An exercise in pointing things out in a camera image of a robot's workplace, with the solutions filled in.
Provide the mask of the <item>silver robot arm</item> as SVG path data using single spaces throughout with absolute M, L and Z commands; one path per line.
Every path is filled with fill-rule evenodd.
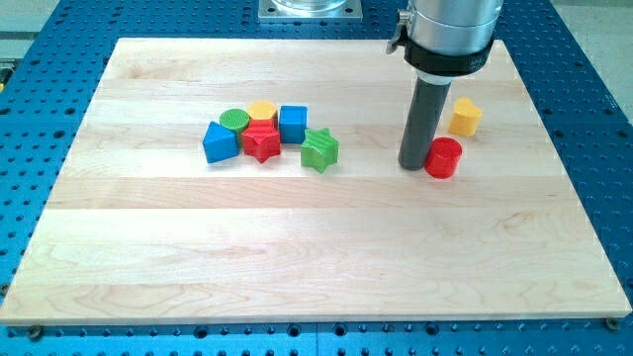
M 386 53 L 405 49 L 420 80 L 443 85 L 486 64 L 502 0 L 409 0 Z

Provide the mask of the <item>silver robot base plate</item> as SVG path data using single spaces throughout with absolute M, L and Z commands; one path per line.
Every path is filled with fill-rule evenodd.
M 258 20 L 289 22 L 302 20 L 363 18 L 361 0 L 259 0 Z

